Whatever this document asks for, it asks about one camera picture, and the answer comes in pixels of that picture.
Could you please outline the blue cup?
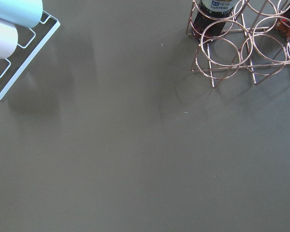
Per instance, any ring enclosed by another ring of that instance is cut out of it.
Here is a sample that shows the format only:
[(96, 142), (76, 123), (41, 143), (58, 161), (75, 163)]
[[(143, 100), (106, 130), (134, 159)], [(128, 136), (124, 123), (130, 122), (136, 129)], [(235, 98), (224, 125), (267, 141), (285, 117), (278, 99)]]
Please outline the blue cup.
[(13, 24), (33, 28), (42, 14), (42, 0), (0, 0), (0, 19)]

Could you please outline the pink cup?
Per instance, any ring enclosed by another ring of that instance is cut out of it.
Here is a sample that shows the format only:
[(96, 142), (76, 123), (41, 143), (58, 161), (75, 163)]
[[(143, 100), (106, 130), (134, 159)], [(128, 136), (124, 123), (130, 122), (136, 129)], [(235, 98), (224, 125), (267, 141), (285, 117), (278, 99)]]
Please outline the pink cup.
[(18, 33), (14, 24), (0, 19), (0, 59), (13, 54), (18, 44)]

